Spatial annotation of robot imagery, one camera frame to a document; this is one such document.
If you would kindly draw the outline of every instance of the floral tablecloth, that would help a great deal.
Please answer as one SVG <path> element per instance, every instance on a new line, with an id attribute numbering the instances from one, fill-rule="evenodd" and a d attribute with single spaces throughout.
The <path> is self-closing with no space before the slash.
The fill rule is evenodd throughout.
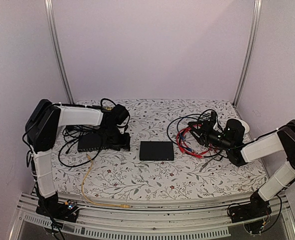
<path id="1" fill-rule="evenodd" d="M 224 127 L 229 118 L 238 118 L 228 101 L 220 100 L 165 100 L 133 99 L 117 100 L 130 112 L 131 118 L 127 132 L 130 133 L 130 151 L 103 150 L 94 160 L 84 191 L 98 198 L 124 200 L 181 200 L 213 198 L 226 195 L 253 192 L 266 180 L 267 176 L 261 161 L 236 167 L 228 159 L 212 160 L 195 158 L 181 153 L 174 146 L 174 161 L 140 161 L 140 141 L 168 141 L 168 124 L 181 116 L 202 113 L 206 109 L 217 111 L 219 121 Z M 79 104 L 97 105 L 98 101 L 81 101 Z M 180 128 L 187 124 L 182 121 Z M 170 128 L 170 135 L 177 133 L 176 124 Z M 194 150 L 201 147 L 189 137 Z M 53 180 L 61 193 L 81 194 L 81 182 L 90 163 L 68 168 L 58 161 L 58 152 L 64 144 L 59 135 L 51 156 Z M 69 165 L 87 161 L 86 154 L 77 151 L 75 145 L 69 154 L 62 151 L 61 160 Z"/>

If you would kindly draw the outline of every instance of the vent grille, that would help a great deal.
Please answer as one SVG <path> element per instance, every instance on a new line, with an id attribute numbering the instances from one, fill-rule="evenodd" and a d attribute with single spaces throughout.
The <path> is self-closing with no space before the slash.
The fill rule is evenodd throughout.
<path id="1" fill-rule="evenodd" d="M 26 213 L 24 220 L 36 224 L 41 227 L 51 228 L 51 221 L 33 214 Z M 124 233 L 116 231 L 96 230 L 90 227 L 75 226 L 73 233 L 79 236 L 87 236 L 98 240 L 211 240 L 229 237 L 229 229 L 222 227 L 219 229 L 211 229 L 198 232 L 183 232 L 183 233 Z"/>

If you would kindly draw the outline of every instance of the yellow cable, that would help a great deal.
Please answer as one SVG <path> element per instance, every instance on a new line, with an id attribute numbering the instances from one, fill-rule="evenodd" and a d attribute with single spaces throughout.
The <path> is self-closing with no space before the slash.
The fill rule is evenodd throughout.
<path id="1" fill-rule="evenodd" d="M 92 169 L 92 167 L 93 167 L 93 160 L 92 160 L 92 158 L 91 158 L 88 154 L 86 154 L 86 156 L 87 156 L 87 158 L 91 161 L 91 166 L 89 167 L 89 169 L 88 169 L 87 173 L 85 174 L 85 176 L 84 176 L 84 178 L 83 178 L 83 181 L 82 181 L 81 192 L 82 192 L 83 197 L 84 197 L 88 202 L 90 202 L 91 204 L 94 204 L 94 205 L 105 206 L 105 207 L 119 207 L 119 208 L 125 208 L 125 209 L 130 208 L 131 206 L 130 206 L 130 205 L 126 205 L 126 204 L 119 204 L 119 205 L 117 205 L 117 204 L 105 204 L 105 203 L 97 203 L 97 202 L 93 202 L 93 201 L 91 201 L 91 200 L 85 195 L 85 193 L 84 193 L 84 189 L 83 189 L 84 182 L 85 182 L 87 176 L 89 175 L 89 173 L 90 173 L 90 171 L 91 171 L 91 169 Z"/>

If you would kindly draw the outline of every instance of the yellow object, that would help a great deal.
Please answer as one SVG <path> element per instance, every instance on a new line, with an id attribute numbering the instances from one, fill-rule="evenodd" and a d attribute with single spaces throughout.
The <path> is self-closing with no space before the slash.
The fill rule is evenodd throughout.
<path id="1" fill-rule="evenodd" d="M 88 154 L 86 154 L 86 156 L 87 156 L 88 160 L 91 161 L 91 166 L 89 167 L 89 169 L 88 169 L 87 173 L 85 174 L 85 176 L 84 176 L 84 178 L 83 178 L 83 181 L 82 181 L 81 192 L 82 192 L 83 197 L 84 197 L 88 202 L 90 202 L 91 204 L 94 204 L 94 205 L 105 206 L 105 207 L 119 207 L 119 208 L 125 208 L 125 209 L 130 208 L 131 206 L 130 206 L 130 205 L 126 205 L 126 204 L 119 204 L 119 205 L 117 205 L 117 204 L 105 204 L 105 203 L 97 203 L 97 202 L 93 202 L 93 201 L 91 201 L 91 200 L 85 195 L 83 185 L 84 185 L 84 182 L 85 182 L 87 176 L 89 175 L 89 173 L 90 173 L 90 171 L 91 171 L 91 169 L 92 169 L 92 167 L 93 167 L 93 160 L 92 160 L 92 158 L 91 158 Z"/>

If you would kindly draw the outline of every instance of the white wall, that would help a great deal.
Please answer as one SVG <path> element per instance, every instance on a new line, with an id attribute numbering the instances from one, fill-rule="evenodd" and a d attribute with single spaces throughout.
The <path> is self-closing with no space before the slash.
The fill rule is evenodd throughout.
<path id="1" fill-rule="evenodd" d="M 21 136 L 42 98 L 66 101 L 44 1 L 0 1 L 0 240 L 21 192 L 32 189 Z"/>
<path id="2" fill-rule="evenodd" d="M 262 1 L 261 18 L 238 107 L 257 137 L 295 119 L 295 1 Z M 267 157 L 273 173 L 284 154 Z M 295 183 L 286 190 L 295 217 Z"/>
<path id="3" fill-rule="evenodd" d="M 53 2 L 75 100 L 233 100 L 254 0 Z"/>

